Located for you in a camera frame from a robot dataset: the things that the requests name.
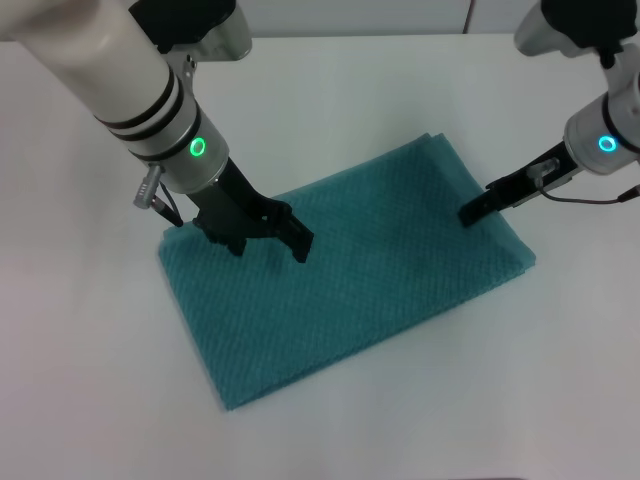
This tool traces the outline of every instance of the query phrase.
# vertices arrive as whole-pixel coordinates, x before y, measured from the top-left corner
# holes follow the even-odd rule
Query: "blue led ring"
[[[618,142],[611,135],[603,135],[598,140],[598,146],[603,152],[612,153],[618,149]]]

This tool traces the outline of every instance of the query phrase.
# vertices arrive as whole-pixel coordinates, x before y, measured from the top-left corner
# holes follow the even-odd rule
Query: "green led ring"
[[[189,148],[191,155],[193,155],[194,157],[201,156],[206,149],[207,142],[205,142],[204,138],[202,137],[194,138],[191,141],[191,147]]]

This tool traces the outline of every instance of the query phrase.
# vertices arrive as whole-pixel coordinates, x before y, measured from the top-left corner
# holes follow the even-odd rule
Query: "white surface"
[[[142,167],[18,45],[0,65],[0,478],[637,480],[640,203],[505,212],[524,276],[224,413],[156,260],[166,223],[131,205]],[[509,36],[257,40],[195,83],[268,195],[425,131],[485,184],[604,88],[595,58]]]
[[[476,0],[469,33],[515,32],[536,0]]]

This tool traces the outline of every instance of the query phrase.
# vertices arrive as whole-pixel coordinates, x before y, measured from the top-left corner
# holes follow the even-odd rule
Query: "black band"
[[[137,117],[133,117],[132,119],[126,120],[124,122],[105,122],[104,120],[100,120],[98,117],[96,118],[98,118],[98,120],[100,120],[106,127],[110,129],[123,130],[125,128],[137,127],[138,125],[141,125],[142,123],[153,117],[160,111],[164,104],[167,103],[167,100],[169,100],[171,92],[173,91],[174,82],[175,75],[173,74],[173,70],[171,70],[171,67],[169,67],[169,79],[167,80],[167,86],[164,87],[164,92],[162,92],[162,95],[160,95],[158,100],[156,100],[153,105],[151,105],[147,110],[142,112]]]
[[[167,114],[157,123],[154,123],[149,128],[142,130],[137,133],[132,133],[129,135],[121,135],[119,133],[113,133],[116,138],[124,142],[137,142],[140,140],[144,140],[145,138],[153,137],[156,133],[160,132],[164,127],[171,123],[171,120],[175,118],[180,109],[182,108],[182,103],[184,102],[184,88],[182,86],[182,82],[178,79],[178,96],[176,97],[176,101],[172,105],[171,109],[167,112]]]
[[[604,119],[604,124],[609,130],[609,133],[613,135],[620,145],[629,150],[630,152],[636,153],[640,155],[640,148],[636,147],[634,144],[629,142],[626,138],[622,136],[620,131],[613,124],[613,120],[611,120],[611,114],[609,113],[609,94],[605,93],[604,98],[602,99],[602,118]]]
[[[162,153],[156,153],[155,155],[139,155],[135,152],[132,152],[131,150],[129,150],[129,152],[131,152],[131,154],[134,157],[139,158],[140,160],[143,160],[145,162],[160,162],[162,160],[166,160],[167,158],[171,158],[176,153],[186,148],[187,145],[189,145],[189,143],[191,143],[191,140],[193,140],[193,137],[195,137],[196,133],[198,133],[201,123],[202,123],[202,117],[200,114],[200,107],[196,103],[196,118],[193,121],[193,125],[191,125],[191,128],[189,128],[189,131],[184,136],[184,138],[180,140],[178,143],[176,143],[169,150]]]

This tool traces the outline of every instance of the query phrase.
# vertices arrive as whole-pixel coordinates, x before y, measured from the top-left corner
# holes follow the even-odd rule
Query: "folded towel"
[[[277,240],[242,258],[188,224],[159,256],[209,375],[234,409],[522,274],[535,262],[444,136],[278,198],[315,233],[306,264]]]

